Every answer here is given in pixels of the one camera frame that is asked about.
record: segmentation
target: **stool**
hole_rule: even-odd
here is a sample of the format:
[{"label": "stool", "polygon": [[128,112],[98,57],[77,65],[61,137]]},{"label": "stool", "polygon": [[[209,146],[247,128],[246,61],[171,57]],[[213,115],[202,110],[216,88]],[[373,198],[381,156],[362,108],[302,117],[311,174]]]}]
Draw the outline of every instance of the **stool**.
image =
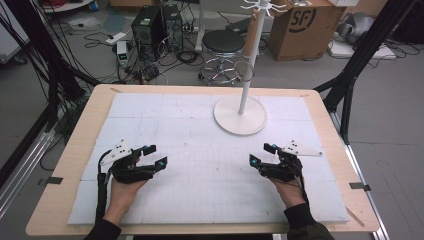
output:
[{"label": "stool", "polygon": [[228,30],[214,30],[207,32],[202,39],[203,51],[210,53],[216,58],[206,61],[200,72],[199,79],[206,78],[208,86],[211,83],[231,83],[234,86],[235,76],[234,62],[227,58],[240,55],[243,51],[244,39],[237,33]]}]

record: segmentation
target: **round stool seat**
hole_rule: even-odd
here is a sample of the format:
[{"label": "round stool seat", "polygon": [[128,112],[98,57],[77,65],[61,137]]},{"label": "round stool seat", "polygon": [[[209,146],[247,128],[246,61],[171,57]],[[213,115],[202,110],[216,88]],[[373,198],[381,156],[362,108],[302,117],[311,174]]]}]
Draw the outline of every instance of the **round stool seat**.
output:
[{"label": "round stool seat", "polygon": [[244,39],[237,33],[228,30],[214,30],[205,33],[203,46],[215,53],[237,53],[244,47]]}]

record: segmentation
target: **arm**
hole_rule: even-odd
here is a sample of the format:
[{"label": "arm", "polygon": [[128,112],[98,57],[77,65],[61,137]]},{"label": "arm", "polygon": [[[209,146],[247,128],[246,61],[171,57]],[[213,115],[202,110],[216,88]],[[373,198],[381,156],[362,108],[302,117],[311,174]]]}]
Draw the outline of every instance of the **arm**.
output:
[{"label": "arm", "polygon": [[334,240],[327,228],[316,222],[312,217],[309,205],[303,199],[297,181],[285,183],[271,179],[271,182],[277,188],[287,208],[284,214],[290,225],[290,230],[287,233],[288,240]]},{"label": "arm", "polygon": [[112,179],[112,193],[109,207],[100,221],[96,223],[91,232],[84,238],[85,240],[115,240],[121,234],[118,225],[122,218],[130,209],[138,190],[147,181],[140,181],[130,184],[117,182]]}]

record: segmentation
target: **cardboard box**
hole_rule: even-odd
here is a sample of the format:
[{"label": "cardboard box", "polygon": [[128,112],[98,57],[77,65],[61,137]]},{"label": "cardboard box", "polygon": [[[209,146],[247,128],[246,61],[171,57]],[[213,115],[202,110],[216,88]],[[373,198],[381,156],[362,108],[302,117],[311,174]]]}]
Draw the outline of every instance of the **cardboard box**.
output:
[{"label": "cardboard box", "polygon": [[387,0],[360,0],[358,5],[356,5],[355,7],[348,7],[346,13],[363,12],[368,16],[377,17],[386,3]]},{"label": "cardboard box", "polygon": [[275,13],[268,46],[277,61],[320,58],[327,49],[346,7],[335,7],[327,0],[309,0],[308,6],[296,6],[290,0],[286,13]]},{"label": "cardboard box", "polygon": [[145,5],[156,6],[160,0],[110,0],[113,7],[142,7]]}]

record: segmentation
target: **wooden table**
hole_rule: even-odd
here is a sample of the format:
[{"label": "wooden table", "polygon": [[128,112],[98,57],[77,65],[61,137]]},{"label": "wooden table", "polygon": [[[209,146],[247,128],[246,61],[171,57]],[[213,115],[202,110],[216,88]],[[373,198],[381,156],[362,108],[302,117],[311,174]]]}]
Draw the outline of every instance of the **wooden table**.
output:
[{"label": "wooden table", "polygon": [[[92,225],[68,225],[67,220],[77,194],[79,181],[96,139],[109,113],[116,93],[241,94],[241,88],[99,85],[94,89],[66,146],[53,177],[63,178],[60,185],[47,185],[28,225],[31,236],[86,235]],[[349,183],[360,182],[349,162],[344,146],[322,99],[313,90],[250,89],[251,96],[287,96],[303,98],[318,132],[321,144],[337,180],[350,215],[350,221],[326,224],[331,232],[375,232],[377,218],[363,190],[352,190]],[[123,234],[225,234],[286,233],[285,224],[157,224],[122,226]]]}]

